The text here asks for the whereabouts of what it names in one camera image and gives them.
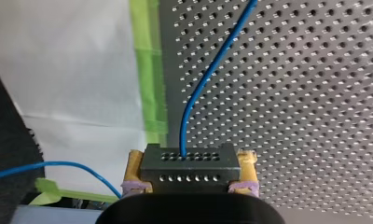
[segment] pegboard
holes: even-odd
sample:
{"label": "pegboard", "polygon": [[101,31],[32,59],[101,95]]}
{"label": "pegboard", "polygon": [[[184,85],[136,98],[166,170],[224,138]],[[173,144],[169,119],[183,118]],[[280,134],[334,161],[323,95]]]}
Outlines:
{"label": "pegboard", "polygon": [[[160,1],[169,145],[245,0]],[[373,217],[373,0],[265,0],[200,95],[189,147],[258,154],[262,198]]]}

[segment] blue cable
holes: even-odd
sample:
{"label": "blue cable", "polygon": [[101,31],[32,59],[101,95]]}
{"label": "blue cable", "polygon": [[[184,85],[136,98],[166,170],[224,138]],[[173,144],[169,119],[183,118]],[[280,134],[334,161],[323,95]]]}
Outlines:
{"label": "blue cable", "polygon": [[228,36],[225,43],[222,45],[221,49],[215,55],[212,63],[210,64],[209,68],[204,73],[203,77],[201,78],[198,86],[190,95],[188,102],[186,103],[186,108],[184,110],[183,118],[181,120],[181,129],[180,129],[180,154],[182,157],[187,155],[187,122],[189,120],[190,111],[192,110],[192,106],[195,104],[196,100],[198,99],[200,92],[203,90],[204,86],[206,85],[208,79],[210,78],[211,74],[214,72],[216,67],[218,67],[221,60],[227,54],[228,48],[233,43],[233,39],[239,34],[244,23],[250,17],[251,12],[256,7],[257,0],[250,0],[245,7],[244,11],[242,12],[239,20],[237,21],[235,27],[233,27],[233,31]]}
{"label": "blue cable", "polygon": [[104,177],[97,174],[95,171],[90,169],[88,166],[82,165],[80,163],[73,162],[73,161],[44,161],[44,162],[39,162],[35,164],[19,166],[19,167],[5,170],[5,171],[1,171],[0,178],[8,176],[8,175],[15,175],[18,173],[39,169],[44,166],[74,166],[74,167],[81,168],[87,171],[88,173],[90,173],[91,175],[94,175],[94,177],[98,178],[100,181],[102,181],[107,187],[109,187],[114,192],[115,195],[117,195],[117,197],[119,197],[119,199],[122,197],[119,191],[117,191],[117,189],[114,188],[114,186],[111,185],[110,182],[108,182],[108,180],[106,180]]}

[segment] black foreground object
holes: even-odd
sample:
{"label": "black foreground object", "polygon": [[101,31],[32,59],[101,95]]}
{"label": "black foreground object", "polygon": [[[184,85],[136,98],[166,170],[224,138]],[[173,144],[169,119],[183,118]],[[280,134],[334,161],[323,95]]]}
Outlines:
{"label": "black foreground object", "polygon": [[[35,141],[0,80],[0,171],[42,161]],[[17,205],[43,170],[0,179],[0,224],[9,223]]]}
{"label": "black foreground object", "polygon": [[267,203],[248,195],[139,194],[108,207],[96,224],[284,224]]}

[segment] green tape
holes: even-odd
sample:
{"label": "green tape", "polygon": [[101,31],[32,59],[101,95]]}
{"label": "green tape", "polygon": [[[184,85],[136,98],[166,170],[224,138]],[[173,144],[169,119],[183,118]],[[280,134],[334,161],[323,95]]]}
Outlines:
{"label": "green tape", "polygon": [[130,4],[146,140],[166,145],[168,124],[159,35],[159,1],[132,0]]}
{"label": "green tape", "polygon": [[35,187],[38,191],[42,192],[38,195],[30,204],[32,205],[44,205],[49,203],[56,203],[62,197],[83,199],[97,202],[114,203],[118,200],[116,196],[108,196],[102,194],[86,193],[80,191],[59,189],[58,185],[53,180],[46,178],[37,178],[35,181]]}
{"label": "green tape", "polygon": [[49,203],[57,203],[62,199],[62,196],[59,194],[44,192],[38,195],[34,200],[32,200],[30,205],[45,205]]}

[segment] white paper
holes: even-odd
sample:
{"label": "white paper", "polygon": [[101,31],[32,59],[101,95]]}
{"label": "white paper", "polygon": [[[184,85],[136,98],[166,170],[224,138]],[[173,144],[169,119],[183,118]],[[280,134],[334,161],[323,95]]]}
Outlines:
{"label": "white paper", "polygon": [[[127,152],[145,148],[127,0],[0,1],[0,77],[47,161],[78,161],[118,185]],[[63,189],[109,193],[74,168]]]}

